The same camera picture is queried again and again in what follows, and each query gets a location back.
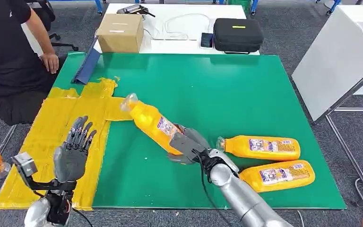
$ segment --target black case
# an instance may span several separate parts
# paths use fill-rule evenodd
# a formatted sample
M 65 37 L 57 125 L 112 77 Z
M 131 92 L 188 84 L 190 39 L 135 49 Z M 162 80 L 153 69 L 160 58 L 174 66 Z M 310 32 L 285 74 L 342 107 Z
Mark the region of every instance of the black case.
M 258 21 L 218 18 L 214 24 L 215 49 L 224 52 L 256 52 L 264 41 Z

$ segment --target white table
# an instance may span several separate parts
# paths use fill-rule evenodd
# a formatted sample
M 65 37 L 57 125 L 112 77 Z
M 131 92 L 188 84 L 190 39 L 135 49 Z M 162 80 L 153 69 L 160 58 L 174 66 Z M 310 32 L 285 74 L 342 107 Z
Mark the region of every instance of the white table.
M 314 121 L 363 78 L 363 5 L 337 6 L 292 77 Z
M 116 13 L 119 9 L 131 4 L 109 4 L 106 13 Z M 245 19 L 241 6 L 235 5 L 182 5 L 182 4 L 143 4 L 149 12 L 156 17 L 144 16 L 144 38 L 140 53 L 197 53 L 197 54 L 224 54 L 215 49 L 203 49 L 199 46 L 201 33 L 212 33 L 217 18 Z M 187 34 L 172 37 L 172 34 L 163 31 L 164 23 L 169 19 L 185 15 L 169 21 L 168 31 Z

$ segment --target bottle label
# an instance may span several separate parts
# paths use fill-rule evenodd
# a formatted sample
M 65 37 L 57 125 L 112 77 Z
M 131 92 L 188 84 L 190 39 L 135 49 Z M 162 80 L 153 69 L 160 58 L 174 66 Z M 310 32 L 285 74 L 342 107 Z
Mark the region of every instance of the bottle label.
M 177 132 L 176 126 L 164 117 L 159 119 L 157 128 L 170 137 L 173 137 L 173 135 Z
M 288 168 L 264 169 L 259 172 L 262 182 L 265 185 L 278 182 L 293 181 L 310 177 L 310 172 L 304 167 L 304 164 L 298 163 Z
M 266 152 L 294 152 L 294 144 L 291 140 L 267 141 L 249 139 L 250 150 Z

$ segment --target black shirt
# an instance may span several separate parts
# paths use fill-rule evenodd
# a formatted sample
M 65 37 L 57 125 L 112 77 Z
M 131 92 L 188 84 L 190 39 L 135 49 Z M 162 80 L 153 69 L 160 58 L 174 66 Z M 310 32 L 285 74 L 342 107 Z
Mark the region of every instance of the black shirt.
M 0 97 L 37 90 L 52 79 L 21 28 L 30 16 L 24 0 L 0 0 Z

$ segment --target person's arm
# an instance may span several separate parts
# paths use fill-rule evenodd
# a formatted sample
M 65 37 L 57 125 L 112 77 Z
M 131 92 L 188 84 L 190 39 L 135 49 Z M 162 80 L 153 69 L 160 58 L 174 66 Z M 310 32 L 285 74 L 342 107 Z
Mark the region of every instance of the person's arm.
M 59 68 L 59 58 L 55 54 L 55 50 L 52 47 L 48 32 L 46 31 L 41 19 L 33 9 L 31 9 L 31 16 L 29 20 L 26 21 L 26 24 L 41 46 L 43 55 L 41 55 L 40 58 L 44 62 L 46 70 L 50 71 L 52 74 L 56 73 Z
M 40 56 L 46 70 L 56 73 L 59 67 L 59 58 L 55 54 L 51 41 L 41 19 L 24 0 L 6 0 L 10 6 L 11 14 L 20 24 L 26 23 L 35 39 L 38 41 L 43 55 Z

